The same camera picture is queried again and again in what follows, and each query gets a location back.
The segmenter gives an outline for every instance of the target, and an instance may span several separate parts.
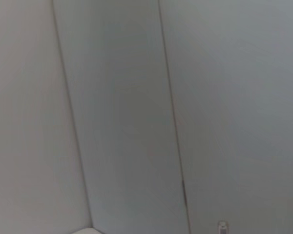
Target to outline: gray wall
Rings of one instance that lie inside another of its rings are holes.
[[[91,226],[50,0],[0,0],[0,234]]]
[[[293,233],[293,0],[161,0],[192,233]]]
[[[94,227],[186,234],[157,0],[56,0]]]

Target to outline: white wall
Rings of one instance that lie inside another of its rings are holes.
[[[56,0],[96,229],[186,234],[157,0]]]
[[[91,226],[50,0],[0,0],[0,234]]]
[[[192,233],[293,233],[293,0],[161,0]]]

